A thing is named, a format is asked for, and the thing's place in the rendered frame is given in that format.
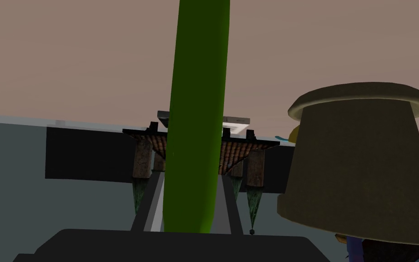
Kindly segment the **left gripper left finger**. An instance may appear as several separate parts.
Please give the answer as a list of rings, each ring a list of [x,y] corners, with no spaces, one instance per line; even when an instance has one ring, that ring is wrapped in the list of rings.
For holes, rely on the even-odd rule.
[[[132,232],[160,232],[163,223],[165,173],[154,171],[146,185],[138,212],[131,227]]]

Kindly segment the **black wall panel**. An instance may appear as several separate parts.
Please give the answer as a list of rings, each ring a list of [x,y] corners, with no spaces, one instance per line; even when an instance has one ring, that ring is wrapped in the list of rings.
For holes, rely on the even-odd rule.
[[[132,183],[136,140],[119,132],[48,127],[46,179]],[[264,193],[285,192],[293,146],[265,151]]]

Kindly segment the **long green cylinder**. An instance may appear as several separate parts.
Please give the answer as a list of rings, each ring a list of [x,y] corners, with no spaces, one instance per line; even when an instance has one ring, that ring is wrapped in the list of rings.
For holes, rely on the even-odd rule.
[[[180,0],[170,95],[166,232],[209,233],[218,184],[230,0]]]

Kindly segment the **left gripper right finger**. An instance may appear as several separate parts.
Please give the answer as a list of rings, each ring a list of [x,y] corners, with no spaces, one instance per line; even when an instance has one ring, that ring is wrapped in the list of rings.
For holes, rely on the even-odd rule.
[[[243,235],[243,228],[230,177],[218,176],[211,233]]]

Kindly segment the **tiled table with wooden legs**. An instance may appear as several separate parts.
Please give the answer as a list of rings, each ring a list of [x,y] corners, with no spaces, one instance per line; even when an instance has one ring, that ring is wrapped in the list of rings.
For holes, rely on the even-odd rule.
[[[158,124],[152,122],[145,130],[123,132],[136,139],[134,167],[135,211],[138,212],[148,180],[154,171],[165,172],[165,153],[167,133],[158,131]],[[264,153],[267,149],[279,146],[278,141],[259,140],[252,130],[247,130],[245,138],[231,137],[229,128],[224,128],[220,148],[218,175],[242,177],[243,162],[247,160],[249,170],[246,183],[261,188],[264,178]]]

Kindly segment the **brown flower pot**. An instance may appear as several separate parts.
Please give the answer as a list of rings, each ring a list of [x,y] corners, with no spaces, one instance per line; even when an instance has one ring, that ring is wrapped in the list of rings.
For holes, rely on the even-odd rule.
[[[358,82],[301,95],[278,214],[350,237],[419,245],[419,90]]]

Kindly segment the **white flat box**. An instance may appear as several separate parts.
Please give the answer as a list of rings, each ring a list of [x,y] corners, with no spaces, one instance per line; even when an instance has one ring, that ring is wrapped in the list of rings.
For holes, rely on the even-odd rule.
[[[168,111],[157,111],[157,118],[166,129],[169,126],[169,116],[170,116],[170,113]],[[249,125],[250,125],[249,118],[223,116],[221,133],[223,133],[224,128],[229,128],[230,134],[239,134],[241,131],[246,129]]]

